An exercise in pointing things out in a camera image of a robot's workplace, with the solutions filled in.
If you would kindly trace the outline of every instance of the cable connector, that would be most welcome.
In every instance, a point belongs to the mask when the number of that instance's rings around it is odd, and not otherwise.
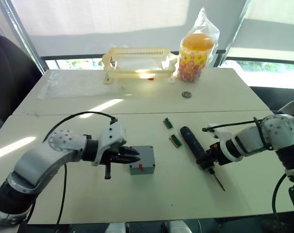
[[[168,118],[165,118],[163,120],[164,125],[166,126],[167,129],[172,129],[173,125],[171,124],[170,120],[168,120]]]
[[[173,134],[171,137],[169,137],[169,139],[176,148],[179,148],[182,146],[181,142],[178,140],[178,138],[175,136],[175,134]]]
[[[116,122],[118,122],[118,119],[113,117],[113,118],[111,118],[110,125],[112,125],[113,123],[116,123]]]

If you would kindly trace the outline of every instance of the black handle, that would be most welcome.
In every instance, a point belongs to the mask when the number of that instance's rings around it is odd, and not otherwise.
[[[187,126],[182,127],[180,129],[180,133],[194,154],[196,163],[200,164],[199,161],[206,154],[206,151],[203,149],[192,131]]]

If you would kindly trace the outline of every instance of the window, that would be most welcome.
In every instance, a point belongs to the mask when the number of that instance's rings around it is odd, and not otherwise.
[[[101,58],[47,60],[49,69],[104,69]]]
[[[294,89],[294,64],[226,60],[248,86]]]

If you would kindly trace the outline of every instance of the soldering iron tip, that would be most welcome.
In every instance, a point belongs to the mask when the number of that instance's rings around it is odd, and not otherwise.
[[[213,174],[213,175],[214,175],[214,177],[216,178],[216,181],[217,181],[217,183],[219,184],[220,188],[221,188],[223,191],[225,191],[225,188],[224,188],[224,186],[222,185],[222,183],[220,182],[220,180],[217,178],[217,176],[216,176],[215,174]]]

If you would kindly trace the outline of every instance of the robotic arm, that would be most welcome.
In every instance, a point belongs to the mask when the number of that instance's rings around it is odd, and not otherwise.
[[[18,224],[26,218],[31,205],[68,162],[91,161],[105,165],[110,179],[111,163],[127,164],[139,160],[139,153],[126,143],[123,126],[117,121],[106,128],[98,140],[69,130],[54,131],[39,147],[25,153],[0,187],[0,225]]]
[[[294,116],[276,114],[265,117],[260,123],[257,120],[255,122],[256,126],[248,127],[235,135],[226,128],[213,128],[216,124],[203,129],[220,141],[211,145],[206,152],[194,153],[197,164],[202,169],[209,170],[215,162],[225,165],[264,150],[275,150],[285,167],[287,177],[294,183]],[[294,186],[289,188],[289,194],[294,204]]]

